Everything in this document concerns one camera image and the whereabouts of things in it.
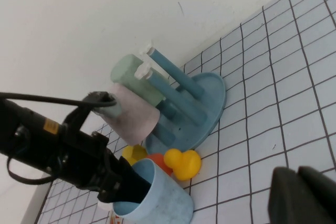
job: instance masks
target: black cable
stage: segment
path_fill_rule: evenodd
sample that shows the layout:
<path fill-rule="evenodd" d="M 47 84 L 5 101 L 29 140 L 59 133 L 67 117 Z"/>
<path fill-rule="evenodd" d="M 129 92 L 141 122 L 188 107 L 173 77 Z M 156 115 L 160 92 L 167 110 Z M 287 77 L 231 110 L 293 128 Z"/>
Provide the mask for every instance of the black cable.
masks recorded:
<path fill-rule="evenodd" d="M 5 93 L 0 92 L 0 99 L 13 99 L 13 100 L 25 100 L 25 101 L 34 101 L 34 102 L 48 102 L 48 103 L 58 103 L 64 105 L 73 105 L 73 106 L 89 106 L 92 108 L 99 107 L 110 107 L 116 105 L 116 100 L 113 99 L 110 102 L 88 102 L 88 101 L 76 101 L 63 98 L 54 98 L 54 97 L 43 97 L 40 95 L 32 94 L 17 94 L 17 93 Z"/>
<path fill-rule="evenodd" d="M 49 182 L 53 182 L 55 179 L 57 179 L 60 175 L 60 173 L 62 172 L 62 168 L 63 168 L 63 165 L 62 165 L 62 162 L 61 162 L 61 159 L 59 157 L 57 157 L 57 163 L 58 163 L 58 171 L 56 174 L 53 174 L 49 177 L 46 177 L 46 178 L 38 178 L 38 179 L 30 179 L 30 178 L 23 178 L 15 173 L 13 173 L 10 169 L 9 169 L 9 164 L 11 163 L 11 160 L 19 155 L 20 153 L 26 151 L 28 149 L 28 144 L 26 144 L 21 150 L 17 151 L 17 152 L 14 152 L 13 154 L 9 155 L 8 156 L 8 159 L 7 159 L 7 171 L 8 171 L 8 174 L 9 176 L 20 182 L 20 183 L 23 183 L 23 184 L 26 184 L 26 185 L 33 185 L 33 186 L 38 186 L 38 185 L 43 185 L 43 184 L 46 184 L 46 183 L 49 183 Z"/>

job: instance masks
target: orange object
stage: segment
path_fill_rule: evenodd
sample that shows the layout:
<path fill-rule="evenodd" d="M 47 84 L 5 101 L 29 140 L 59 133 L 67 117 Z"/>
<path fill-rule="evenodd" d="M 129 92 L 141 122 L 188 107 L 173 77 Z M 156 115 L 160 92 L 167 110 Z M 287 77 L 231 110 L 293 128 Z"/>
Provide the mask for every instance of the orange object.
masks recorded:
<path fill-rule="evenodd" d="M 147 158 L 154 161 L 154 163 L 156 163 L 159 168 L 163 169 L 164 172 L 168 174 L 168 176 L 172 175 L 173 170 L 170 169 L 168 166 L 166 166 L 163 160 L 163 155 L 161 153 L 154 153 L 154 154 L 148 155 Z"/>
<path fill-rule="evenodd" d="M 122 224 L 122 218 L 115 215 L 114 212 L 111 215 L 110 224 Z"/>

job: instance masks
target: orange label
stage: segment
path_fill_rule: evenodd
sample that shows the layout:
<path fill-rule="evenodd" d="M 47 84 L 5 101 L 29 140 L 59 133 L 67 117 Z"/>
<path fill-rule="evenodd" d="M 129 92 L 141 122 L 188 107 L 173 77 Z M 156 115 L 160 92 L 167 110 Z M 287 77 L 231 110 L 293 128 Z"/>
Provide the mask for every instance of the orange label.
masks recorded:
<path fill-rule="evenodd" d="M 58 132 L 58 127 L 59 127 L 58 123 L 49 118 L 46 118 L 43 129 L 51 134 L 56 135 Z"/>

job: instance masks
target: white wall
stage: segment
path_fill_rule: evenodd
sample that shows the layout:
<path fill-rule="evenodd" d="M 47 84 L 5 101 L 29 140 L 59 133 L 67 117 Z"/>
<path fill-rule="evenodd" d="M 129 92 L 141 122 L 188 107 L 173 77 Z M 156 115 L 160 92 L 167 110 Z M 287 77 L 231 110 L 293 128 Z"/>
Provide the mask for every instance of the white wall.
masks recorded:
<path fill-rule="evenodd" d="M 180 65 L 268 1 L 0 0 L 0 90 L 82 99 L 89 91 L 108 89 L 113 64 L 136 54 L 149 39 Z M 20 104 L 57 121 L 71 109 Z M 91 117 L 85 130 L 99 124 Z M 0 194 L 8 191 L 0 197 L 0 209 L 7 210 L 0 213 L 0 222 L 15 224 L 20 215 L 9 209 L 9 202 L 28 202 L 24 199 L 30 199 L 33 188 L 6 178 L 3 166 Z M 24 214 L 24 203 L 20 209 Z"/>

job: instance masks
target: round blue base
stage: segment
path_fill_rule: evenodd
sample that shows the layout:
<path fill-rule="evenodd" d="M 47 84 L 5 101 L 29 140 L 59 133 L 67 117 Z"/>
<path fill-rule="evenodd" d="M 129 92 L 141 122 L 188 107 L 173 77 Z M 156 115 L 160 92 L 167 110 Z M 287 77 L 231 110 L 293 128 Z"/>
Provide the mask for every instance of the round blue base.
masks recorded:
<path fill-rule="evenodd" d="M 167 150 L 172 148 L 179 149 L 182 152 L 193 150 L 209 136 L 221 118 L 226 102 L 223 78 L 216 73 L 207 72 L 200 73 L 192 79 L 205 90 L 200 99 L 195 100 L 181 86 L 177 87 L 176 90 L 205 111 L 207 114 L 206 121 L 202 125 L 195 125 L 178 109 L 170 119 L 161 114 L 159 123 L 175 135 L 175 140 L 172 144 L 166 146 L 153 134 L 149 135 L 145 141 L 145 147 L 149 154 L 165 154 Z"/>

